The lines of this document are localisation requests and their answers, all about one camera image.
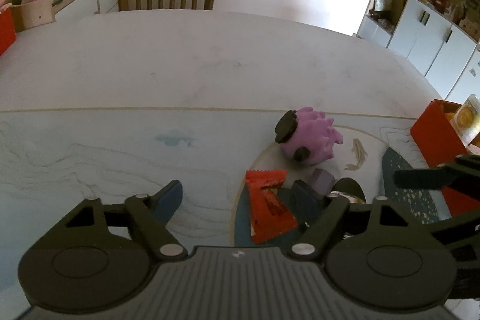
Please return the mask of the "red snack packet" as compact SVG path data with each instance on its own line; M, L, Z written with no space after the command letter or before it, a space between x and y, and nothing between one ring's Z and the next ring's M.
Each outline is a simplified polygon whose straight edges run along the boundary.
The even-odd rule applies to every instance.
M285 170L246 171L250 237L254 244L265 243L298 227L295 216L277 196L286 179Z

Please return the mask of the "purple spiky plush toy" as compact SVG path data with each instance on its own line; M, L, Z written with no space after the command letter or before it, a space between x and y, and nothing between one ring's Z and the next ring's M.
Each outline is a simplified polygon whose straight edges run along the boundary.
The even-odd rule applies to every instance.
M312 107L289 110L275 126L275 142L289 160L315 166L335 156L334 146L343 144L343 135L334 120Z

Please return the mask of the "small purple block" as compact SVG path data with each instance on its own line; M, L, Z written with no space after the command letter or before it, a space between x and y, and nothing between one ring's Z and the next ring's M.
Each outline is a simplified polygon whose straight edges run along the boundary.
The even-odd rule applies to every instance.
M320 196L327 196L331 193L336 179L329 171L315 168L307 182Z

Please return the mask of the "white hallway cabinet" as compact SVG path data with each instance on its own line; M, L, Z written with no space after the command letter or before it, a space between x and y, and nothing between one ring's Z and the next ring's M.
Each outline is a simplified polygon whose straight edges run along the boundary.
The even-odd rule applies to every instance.
M479 0L369 0L357 36L406 58L444 99L479 94Z

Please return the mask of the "white sideboard cabinet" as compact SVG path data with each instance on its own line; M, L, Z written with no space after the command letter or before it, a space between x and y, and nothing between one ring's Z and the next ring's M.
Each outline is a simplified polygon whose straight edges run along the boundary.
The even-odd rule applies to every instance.
M75 22L90 15L118 11L118 0L64 0L53 6L56 22Z

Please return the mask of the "red cardboard box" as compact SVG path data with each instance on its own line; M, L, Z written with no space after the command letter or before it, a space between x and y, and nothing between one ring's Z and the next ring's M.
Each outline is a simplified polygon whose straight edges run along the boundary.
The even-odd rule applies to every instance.
M16 41L16 29L10 9L0 14L0 55Z

